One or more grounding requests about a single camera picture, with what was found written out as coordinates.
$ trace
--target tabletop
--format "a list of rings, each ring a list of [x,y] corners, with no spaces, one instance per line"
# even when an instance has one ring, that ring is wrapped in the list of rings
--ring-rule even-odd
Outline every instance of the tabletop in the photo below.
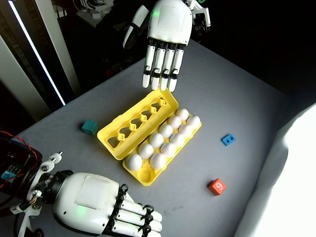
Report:
[[[99,128],[143,99],[144,60],[100,84],[42,119],[20,136],[43,154],[43,160],[63,151],[58,170],[89,172],[129,186],[136,202],[150,204],[163,215],[163,237],[232,237],[251,196],[278,129],[287,97],[202,45],[186,48],[173,95],[180,107],[201,118],[203,126],[167,169],[149,187],[142,186],[122,161],[80,129],[86,119]],[[236,141],[224,146],[221,139]],[[227,188],[214,196],[207,188],[220,178]],[[14,217],[2,219],[1,236],[13,236]],[[31,220],[46,237],[85,236],[60,226],[52,207],[44,205]]]

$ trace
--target red die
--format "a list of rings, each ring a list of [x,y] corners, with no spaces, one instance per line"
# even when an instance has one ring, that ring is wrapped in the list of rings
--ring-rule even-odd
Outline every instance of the red die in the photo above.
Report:
[[[224,182],[220,179],[215,179],[209,186],[208,189],[214,194],[214,195],[220,195],[225,190],[226,185]]]

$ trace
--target teal cube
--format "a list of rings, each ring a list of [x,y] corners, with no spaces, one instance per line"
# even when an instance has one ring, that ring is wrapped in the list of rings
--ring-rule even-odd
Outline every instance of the teal cube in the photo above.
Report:
[[[94,136],[97,133],[98,124],[95,121],[86,120],[81,129],[84,133]]]

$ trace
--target light strip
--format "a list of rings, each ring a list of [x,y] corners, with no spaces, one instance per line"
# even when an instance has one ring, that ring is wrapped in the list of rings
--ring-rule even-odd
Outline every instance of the light strip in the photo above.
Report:
[[[26,30],[26,28],[25,28],[25,26],[24,26],[24,24],[23,24],[23,22],[22,22],[22,20],[21,20],[21,17],[20,17],[20,15],[19,15],[19,13],[17,12],[17,10],[16,10],[16,8],[15,8],[13,2],[9,0],[9,4],[10,4],[10,6],[11,6],[11,8],[12,8],[12,11],[13,11],[13,13],[14,13],[16,19],[18,20],[18,22],[19,22],[19,24],[20,24],[20,26],[21,26],[21,28],[22,28],[22,30],[23,30],[23,32],[24,32],[26,38],[28,39],[28,41],[29,41],[29,43],[30,43],[30,45],[31,45],[31,47],[32,47],[32,50],[34,51],[36,57],[38,58],[39,63],[41,64],[42,68],[44,69],[44,71],[45,71],[45,73],[46,73],[46,75],[47,75],[47,77],[48,77],[48,79],[49,79],[51,85],[53,86],[54,90],[56,91],[56,94],[58,95],[58,97],[59,97],[61,103],[65,106],[65,105],[66,105],[65,102],[64,102],[63,98],[61,97],[61,95],[60,95],[60,93],[59,93],[59,91],[58,91],[58,89],[57,89],[57,87],[56,87],[56,85],[55,85],[53,79],[51,78],[51,76],[50,76],[50,74],[49,74],[49,72],[48,72],[48,70],[47,70],[45,64],[43,63],[42,59],[40,58],[40,55],[39,55],[38,51],[36,50],[35,45],[33,44],[33,41],[32,41],[32,39],[31,39],[29,33],[27,32],[27,30]]]

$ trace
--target robotic arm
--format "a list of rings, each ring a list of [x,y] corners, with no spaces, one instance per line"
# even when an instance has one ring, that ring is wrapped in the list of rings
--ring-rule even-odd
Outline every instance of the robotic arm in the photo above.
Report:
[[[23,201],[1,209],[0,217],[25,213],[19,237],[32,230],[29,217],[40,214],[40,198],[53,205],[60,222],[75,230],[114,237],[161,237],[162,215],[152,206],[135,203],[126,184],[119,186],[100,175],[74,174],[69,170],[53,175],[50,172],[61,161],[62,152],[54,153],[45,162],[36,158],[34,166],[32,153],[27,148],[23,150],[21,144],[14,141],[8,143],[10,146],[4,146],[7,150],[0,153],[4,161],[0,164],[0,191]]]
[[[125,36],[123,47],[138,35],[149,19],[147,54],[143,74],[143,87],[151,82],[152,89],[173,92],[180,72],[185,46],[188,46],[192,24],[197,31],[209,31],[208,8],[196,0],[159,0],[151,13],[145,6],[136,12]]]

